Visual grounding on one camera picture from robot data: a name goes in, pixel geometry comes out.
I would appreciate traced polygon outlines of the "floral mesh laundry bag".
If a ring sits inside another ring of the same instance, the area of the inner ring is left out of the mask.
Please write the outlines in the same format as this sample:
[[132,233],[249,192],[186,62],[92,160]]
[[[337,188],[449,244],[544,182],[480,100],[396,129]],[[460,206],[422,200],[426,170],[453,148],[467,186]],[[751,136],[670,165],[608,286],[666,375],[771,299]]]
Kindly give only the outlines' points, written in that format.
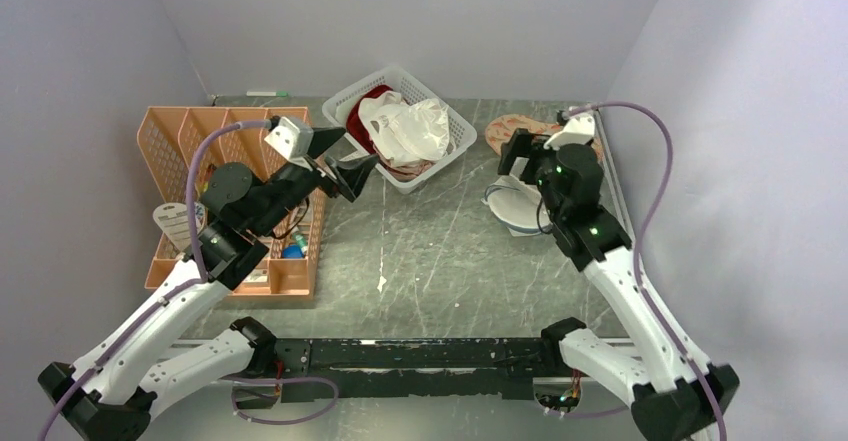
[[[583,113],[579,115],[577,120],[592,120],[597,124],[593,114]],[[496,155],[501,155],[502,144],[509,141],[514,131],[517,129],[527,129],[533,134],[551,135],[561,130],[562,126],[556,123],[547,123],[533,119],[526,115],[507,114],[494,119],[488,124],[484,130],[484,137],[487,144],[493,149]],[[590,146],[595,151],[595,154],[600,161],[603,158],[603,146],[600,140],[600,135],[595,134]]]

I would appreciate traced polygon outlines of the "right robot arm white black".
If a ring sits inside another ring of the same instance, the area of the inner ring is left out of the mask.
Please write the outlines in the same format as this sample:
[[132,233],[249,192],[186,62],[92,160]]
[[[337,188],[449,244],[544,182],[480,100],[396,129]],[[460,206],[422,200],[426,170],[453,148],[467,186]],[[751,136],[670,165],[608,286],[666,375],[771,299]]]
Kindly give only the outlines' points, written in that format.
[[596,380],[629,408],[647,440],[723,430],[738,375],[715,364],[659,299],[627,231],[601,204],[604,171],[595,151],[585,141],[552,147],[551,139],[515,131],[501,149],[498,172],[507,175],[525,159],[519,179],[538,190],[557,247],[609,303],[637,354],[625,355],[569,321],[549,328],[542,367],[553,375],[574,368]]

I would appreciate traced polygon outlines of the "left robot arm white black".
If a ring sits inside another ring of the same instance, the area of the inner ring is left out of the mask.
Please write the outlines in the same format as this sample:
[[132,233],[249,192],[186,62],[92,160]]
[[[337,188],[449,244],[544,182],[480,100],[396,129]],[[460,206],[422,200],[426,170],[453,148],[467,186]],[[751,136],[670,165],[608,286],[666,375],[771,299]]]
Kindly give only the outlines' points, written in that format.
[[135,440],[170,406],[215,381],[284,384],[276,337],[250,317],[179,356],[165,359],[164,352],[257,268],[269,251],[266,239],[314,191],[355,200],[379,159],[319,163],[344,136],[342,127],[299,127],[278,118],[256,127],[283,155],[283,166],[262,180],[247,165],[228,162],[197,192],[209,142],[200,144],[186,181],[189,247],[116,331],[76,361],[54,362],[40,373],[54,404],[50,421],[65,419],[86,440]]

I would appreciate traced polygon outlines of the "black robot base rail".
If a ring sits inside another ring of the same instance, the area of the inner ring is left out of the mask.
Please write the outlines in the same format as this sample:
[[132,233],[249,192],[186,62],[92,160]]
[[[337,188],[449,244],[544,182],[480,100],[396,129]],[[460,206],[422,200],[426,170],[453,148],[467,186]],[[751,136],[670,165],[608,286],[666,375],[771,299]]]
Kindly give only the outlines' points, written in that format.
[[570,317],[544,328],[538,337],[496,338],[278,338],[252,317],[232,329],[248,338],[253,353],[241,375],[293,380],[290,402],[332,394],[342,398],[399,398],[498,395],[531,400],[542,378],[571,377],[556,338],[584,328]]

